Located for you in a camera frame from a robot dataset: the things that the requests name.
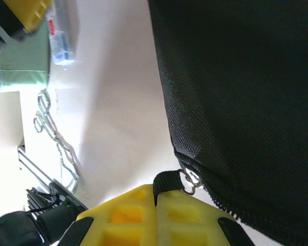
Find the black strap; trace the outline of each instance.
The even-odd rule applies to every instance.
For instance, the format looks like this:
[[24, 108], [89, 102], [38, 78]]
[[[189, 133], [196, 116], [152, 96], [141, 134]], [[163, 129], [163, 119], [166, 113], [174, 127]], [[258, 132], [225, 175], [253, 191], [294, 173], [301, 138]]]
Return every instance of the black strap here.
[[158, 196], [160, 193], [182, 189], [184, 189], [184, 185], [181, 183], [180, 172], [178, 170], [159, 173], [153, 182], [155, 206], [158, 204]]

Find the white wall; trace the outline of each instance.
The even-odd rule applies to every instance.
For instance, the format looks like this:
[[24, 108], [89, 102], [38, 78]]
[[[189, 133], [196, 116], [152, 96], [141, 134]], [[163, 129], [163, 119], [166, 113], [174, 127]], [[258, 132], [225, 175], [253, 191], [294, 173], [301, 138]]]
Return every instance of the white wall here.
[[21, 210], [26, 200], [21, 185], [17, 146], [23, 138], [18, 92], [0, 94], [0, 216]]

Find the yellow plastic object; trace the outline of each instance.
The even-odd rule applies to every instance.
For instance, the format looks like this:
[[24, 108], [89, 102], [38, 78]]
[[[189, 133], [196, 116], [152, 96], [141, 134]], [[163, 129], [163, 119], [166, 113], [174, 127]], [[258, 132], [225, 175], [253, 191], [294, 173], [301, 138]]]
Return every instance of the yellow plastic object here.
[[25, 32], [33, 32], [42, 23], [51, 0], [4, 0], [25, 28]]
[[152, 185], [87, 210], [77, 220], [94, 221], [81, 246], [230, 246], [218, 218], [235, 219], [183, 191], [159, 195]]

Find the zipper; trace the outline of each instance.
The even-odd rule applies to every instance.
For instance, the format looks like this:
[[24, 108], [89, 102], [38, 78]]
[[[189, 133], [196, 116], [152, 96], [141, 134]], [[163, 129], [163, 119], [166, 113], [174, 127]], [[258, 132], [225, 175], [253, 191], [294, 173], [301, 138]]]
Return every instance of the zipper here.
[[285, 224], [277, 224], [272, 219], [265, 218], [258, 213], [248, 211], [235, 204], [232, 204], [225, 197], [219, 195], [210, 186], [210, 184], [199, 174], [199, 172], [185, 163], [182, 163], [182, 168], [194, 172], [199, 177], [199, 182], [203, 185], [204, 190], [209, 194], [214, 204], [222, 211], [229, 213], [236, 220], [266, 234], [272, 239], [283, 241], [283, 244], [296, 245], [296, 246], [307, 246], [308, 236], [300, 235]]

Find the white surface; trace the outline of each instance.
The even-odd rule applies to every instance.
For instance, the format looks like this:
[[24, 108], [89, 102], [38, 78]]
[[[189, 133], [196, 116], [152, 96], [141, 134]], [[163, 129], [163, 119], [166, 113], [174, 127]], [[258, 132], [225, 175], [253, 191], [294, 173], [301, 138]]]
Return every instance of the white surface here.
[[[147, 1], [70, 0], [69, 11], [76, 62], [66, 70], [52, 65], [50, 113], [78, 157], [83, 182], [77, 195], [93, 207], [179, 165], [170, 143]], [[59, 180], [55, 144], [33, 128], [36, 94], [21, 93], [26, 152]], [[204, 191], [198, 196], [211, 203]], [[247, 231], [257, 246], [276, 245]]]
[[22, 138], [19, 94], [0, 94], [0, 216], [23, 208], [25, 187], [17, 175], [17, 146]]

